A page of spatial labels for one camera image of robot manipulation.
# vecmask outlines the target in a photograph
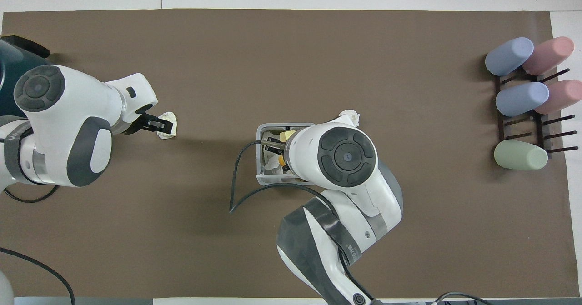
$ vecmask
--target circular gray button pad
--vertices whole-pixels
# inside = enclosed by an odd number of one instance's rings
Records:
[[[321,137],[317,156],[324,176],[340,187],[361,185],[372,175],[376,164],[370,139],[345,127],[333,128]]]
[[[25,73],[14,87],[14,100],[27,112],[41,112],[56,103],[65,91],[65,77],[54,65],[42,65]]]

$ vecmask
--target round button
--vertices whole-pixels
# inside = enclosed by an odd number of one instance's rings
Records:
[[[362,150],[361,147],[358,147],[355,144],[344,143],[337,147],[333,157],[335,164],[337,164],[339,168],[351,171],[360,166],[362,161]]]
[[[25,92],[31,98],[41,98],[46,94],[49,86],[48,79],[37,75],[25,83]]]

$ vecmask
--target dark teal object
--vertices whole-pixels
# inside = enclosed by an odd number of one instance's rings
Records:
[[[14,102],[14,86],[24,73],[50,62],[36,54],[0,40],[0,116],[25,114]]]

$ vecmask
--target blue cylinder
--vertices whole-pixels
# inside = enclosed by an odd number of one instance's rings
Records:
[[[544,104],[549,89],[543,83],[524,83],[501,90],[495,98],[497,110],[505,116],[524,114]]]
[[[485,57],[489,72],[503,77],[522,65],[534,52],[534,44],[526,37],[509,40],[491,50]]]
[[[50,64],[46,59],[0,40],[0,116],[25,114],[14,102],[14,86],[24,73],[40,65]]]

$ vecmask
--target brown mat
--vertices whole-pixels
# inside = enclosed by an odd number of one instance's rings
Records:
[[[101,81],[143,73],[160,100],[150,112],[179,119],[173,140],[116,137],[89,187],[33,205],[0,197],[0,245],[79,296],[317,297],[275,247],[281,218],[310,195],[270,190],[229,215],[233,162],[262,123],[349,108],[405,197],[402,222],[353,266],[373,295],[578,296],[563,154],[536,172],[492,159],[484,55],[551,38],[548,13],[71,11],[5,13],[3,27]],[[239,194],[258,187],[254,169],[250,151]],[[64,295],[42,270],[0,261],[18,296]]]

